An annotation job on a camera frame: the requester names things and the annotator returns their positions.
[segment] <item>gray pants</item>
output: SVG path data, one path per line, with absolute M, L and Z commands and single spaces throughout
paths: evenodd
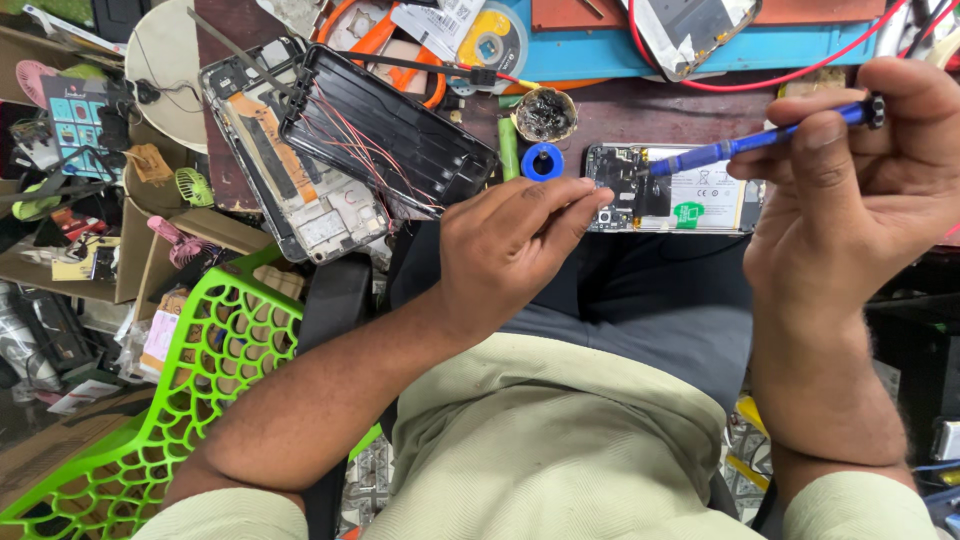
M 440 278 L 440 224 L 424 222 L 391 288 L 398 307 Z M 747 241 L 588 233 L 556 278 L 500 331 L 614 353 L 697 387 L 730 412 L 753 325 Z

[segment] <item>green sticker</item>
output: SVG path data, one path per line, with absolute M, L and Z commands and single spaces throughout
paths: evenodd
M 696 229 L 697 219 L 704 215 L 704 206 L 693 201 L 680 203 L 673 208 L 673 215 L 677 216 L 677 229 Z

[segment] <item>red wire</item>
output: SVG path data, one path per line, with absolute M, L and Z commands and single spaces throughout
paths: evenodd
M 937 25 L 941 23 L 941 21 L 947 18 L 947 15 L 949 15 L 950 12 L 952 12 L 953 9 L 956 8 L 958 4 L 960 4 L 960 0 L 953 0 L 953 2 L 950 2 L 950 5 L 947 6 L 947 8 L 942 13 L 937 15 L 937 18 L 933 19 L 933 24 L 931 24 L 930 27 L 926 29 L 926 32 L 924 32 L 924 36 L 921 37 L 921 39 L 926 39 L 926 37 L 933 32 L 933 29 L 936 28 Z M 909 50 L 910 50 L 910 47 L 903 49 L 902 51 L 900 51 L 897 57 L 906 58 L 906 52 Z
M 888 10 L 887 13 L 885 13 L 880 19 L 878 19 L 877 22 L 874 23 L 874 25 L 871 26 L 871 27 L 867 30 L 867 32 L 865 32 L 865 33 L 863 34 L 863 36 L 858 37 L 857 39 L 855 39 L 855 40 L 853 41 L 853 43 L 851 43 L 850 45 L 847 45 L 847 46 L 844 47 L 843 49 L 840 49 L 840 51 L 837 52 L 836 54 L 834 54 L 834 55 L 832 55 L 832 56 L 830 56 L 830 57 L 827 57 L 827 58 L 823 59 L 822 61 L 818 61 L 817 63 L 815 63 L 815 64 L 813 64 L 813 65 L 811 65 L 811 66 L 809 66 L 809 67 L 805 67 L 804 69 L 801 69 L 801 70 L 799 70 L 799 71 L 794 71 L 793 73 L 789 73 L 789 74 L 787 74 L 787 75 L 784 75 L 784 76 L 782 76 L 782 77 L 777 77 L 776 79 L 771 79 L 771 80 L 769 80 L 769 81 L 763 81 L 763 82 L 760 82 L 760 83 L 750 83 L 750 84 L 748 84 L 748 85 L 716 86 L 716 85 L 704 85 L 704 84 L 702 84 L 702 83 L 694 83 L 693 81 L 680 81 L 680 84 L 681 84 L 681 85 L 684 85 L 684 86 L 689 86 L 689 87 L 691 87 L 691 88 L 697 88 L 697 89 L 707 90 L 707 91 L 711 91 L 711 92 L 739 92 L 739 91 L 742 91 L 742 90 L 756 90 L 756 89 L 758 89 L 758 88 L 766 88 L 767 86 L 775 86 L 775 85 L 779 85 L 780 83 L 786 83 L 787 81 L 792 81 L 792 80 L 796 79 L 797 77 L 801 77 L 801 76 L 803 76 L 803 75 L 805 75 L 805 74 L 807 74 L 807 73 L 809 73 L 809 72 L 811 72 L 811 71 L 813 71 L 813 70 L 815 70 L 815 69 L 819 69 L 819 68 L 827 65 L 828 63 L 830 63 L 830 62 L 832 62 L 832 61 L 835 61 L 836 59 L 838 59 L 838 58 L 844 56 L 845 54 L 849 53 L 851 50 L 853 50 L 854 47 L 856 47 L 857 45 L 859 45 L 860 43 L 862 43 L 863 41 L 865 41 L 868 37 L 872 36 L 877 30 L 880 29 L 880 27 L 882 27 L 884 24 L 886 24 L 886 22 L 887 22 L 888 20 L 890 20 L 890 17 L 894 16 L 894 13 L 895 13 L 895 12 L 900 8 L 900 6 L 902 6 L 905 2 L 906 2 L 906 0 L 897 0 L 897 3 L 895 3 L 895 4 L 893 5 L 893 7 L 891 7 L 890 10 Z M 634 44 L 636 45 L 636 50 L 639 51 L 639 53 L 640 53 L 640 55 L 643 57 L 643 59 L 646 60 L 647 63 L 649 63 L 649 64 L 652 66 L 652 65 L 654 65 L 654 64 L 653 64 L 653 62 L 650 60 L 650 57 L 647 55 L 647 51 L 646 51 L 646 49 L 643 47 L 643 42 L 640 41 L 640 33 L 639 33 L 639 31 L 637 30 L 637 28 L 636 28 L 636 19 L 635 19 L 635 17 L 634 17 L 634 13 L 635 13 L 635 11 L 634 11 L 634 6 L 635 6 L 635 3 L 636 3 L 636 0 L 630 0 L 630 2 L 629 2 L 628 17 L 629 17 L 629 19 L 630 19 L 630 33 L 631 33 L 631 35 L 634 37 Z

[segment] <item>blue mat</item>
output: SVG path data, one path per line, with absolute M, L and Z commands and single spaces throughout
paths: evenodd
M 569 81 L 655 75 L 626 30 L 530 31 L 530 0 L 499 0 L 526 24 L 530 50 L 522 79 Z M 872 23 L 750 27 L 717 49 L 698 72 L 807 67 L 860 37 Z M 860 64 L 874 55 L 876 36 L 835 61 Z

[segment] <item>forearm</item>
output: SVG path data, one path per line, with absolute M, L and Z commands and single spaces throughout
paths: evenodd
M 285 494 L 316 482 L 404 388 L 472 345 L 444 330 L 433 294 L 298 356 L 252 387 L 184 463 L 189 474 L 176 476 L 166 503 L 210 490 L 202 484 L 216 477 L 229 480 L 222 487 Z
M 862 315 L 786 318 L 755 307 L 751 364 L 781 484 L 796 492 L 839 470 L 873 470 L 908 483 L 906 434 L 874 371 Z

